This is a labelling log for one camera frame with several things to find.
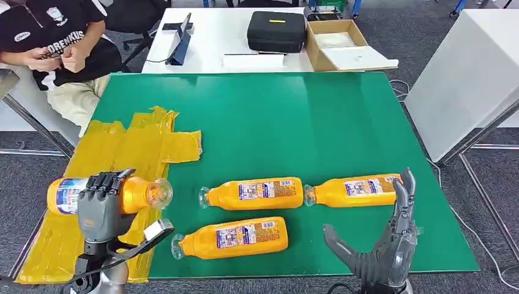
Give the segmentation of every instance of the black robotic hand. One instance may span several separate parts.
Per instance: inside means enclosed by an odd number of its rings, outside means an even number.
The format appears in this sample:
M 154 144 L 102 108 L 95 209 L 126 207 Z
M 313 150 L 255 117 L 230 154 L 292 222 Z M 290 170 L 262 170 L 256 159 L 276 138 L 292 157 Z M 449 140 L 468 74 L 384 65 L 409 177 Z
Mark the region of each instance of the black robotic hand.
M 121 213 L 120 189 L 135 169 L 101 172 L 89 178 L 85 190 L 78 197 L 78 222 L 84 236 L 84 253 L 76 260 L 74 277 L 65 284 L 75 293 L 99 291 L 103 281 L 110 278 L 103 271 L 115 268 L 125 260 L 147 252 L 174 231 L 167 219 L 159 219 L 144 229 L 144 241 L 139 245 L 123 243 L 119 236 L 126 234 L 136 214 Z
M 324 241 L 362 279 L 362 293 L 412 293 L 406 278 L 417 244 L 413 220 L 416 182 L 409 168 L 400 173 L 403 184 L 393 179 L 397 197 L 391 220 L 371 252 L 358 252 L 336 234 L 333 226 L 323 226 Z

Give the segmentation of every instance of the open box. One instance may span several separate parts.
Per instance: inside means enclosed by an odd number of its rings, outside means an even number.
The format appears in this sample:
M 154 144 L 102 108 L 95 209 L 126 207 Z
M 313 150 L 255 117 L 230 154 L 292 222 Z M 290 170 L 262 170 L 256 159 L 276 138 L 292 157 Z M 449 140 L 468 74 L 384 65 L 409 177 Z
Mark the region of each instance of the open box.
M 317 34 L 347 32 L 353 47 L 321 48 Z M 311 21 L 307 27 L 307 54 L 316 72 L 382 70 L 398 67 L 396 59 L 387 59 L 372 49 L 352 20 Z

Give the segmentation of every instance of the office chair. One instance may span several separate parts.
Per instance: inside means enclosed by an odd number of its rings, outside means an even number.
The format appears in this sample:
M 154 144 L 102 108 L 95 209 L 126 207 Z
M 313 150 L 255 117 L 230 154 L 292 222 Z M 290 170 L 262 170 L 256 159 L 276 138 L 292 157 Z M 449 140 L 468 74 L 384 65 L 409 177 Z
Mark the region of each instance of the office chair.
M 143 37 L 123 42 L 123 48 L 129 50 L 129 44 L 137 44 L 132 54 L 122 62 L 124 72 L 131 72 L 128 62 L 146 47 L 151 48 L 153 37 L 149 31 L 162 18 L 166 8 L 171 7 L 171 0 L 113 0 L 106 6 L 108 14 L 106 29 L 116 32 L 141 34 Z

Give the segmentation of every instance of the black case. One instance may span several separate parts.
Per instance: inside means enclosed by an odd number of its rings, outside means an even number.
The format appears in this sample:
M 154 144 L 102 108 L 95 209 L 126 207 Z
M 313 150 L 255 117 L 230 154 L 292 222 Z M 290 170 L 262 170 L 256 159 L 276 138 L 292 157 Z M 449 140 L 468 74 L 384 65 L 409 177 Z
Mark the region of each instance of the black case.
M 305 17 L 298 13 L 255 11 L 248 24 L 248 47 L 255 51 L 298 53 L 306 39 Z

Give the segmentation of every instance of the bottle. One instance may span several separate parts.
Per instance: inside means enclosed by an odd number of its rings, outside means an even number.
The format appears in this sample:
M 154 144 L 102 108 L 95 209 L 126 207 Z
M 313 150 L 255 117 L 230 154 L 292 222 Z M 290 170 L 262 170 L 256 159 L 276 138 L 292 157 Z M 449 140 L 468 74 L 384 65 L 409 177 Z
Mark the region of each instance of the bottle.
M 330 179 L 320 186 L 305 185 L 305 204 L 315 203 L 330 207 L 392 205 L 396 193 L 392 181 L 398 173 Z
M 88 178 L 61 178 L 50 184 L 47 190 L 47 207 L 57 214 L 76 214 L 78 212 L 78 196 L 85 189 Z M 137 176 L 126 179 L 119 190 L 121 196 L 121 212 L 137 213 L 140 209 L 153 206 L 164 209 L 171 202 L 173 189 L 166 179 L 154 182 Z
M 303 185 L 299 178 L 230 181 L 220 187 L 202 187 L 200 207 L 219 206 L 225 210 L 296 208 L 303 204 Z
M 274 216 L 207 225 L 186 236 L 177 234 L 171 253 L 175 259 L 185 255 L 215 259 L 278 252 L 287 247 L 285 220 Z

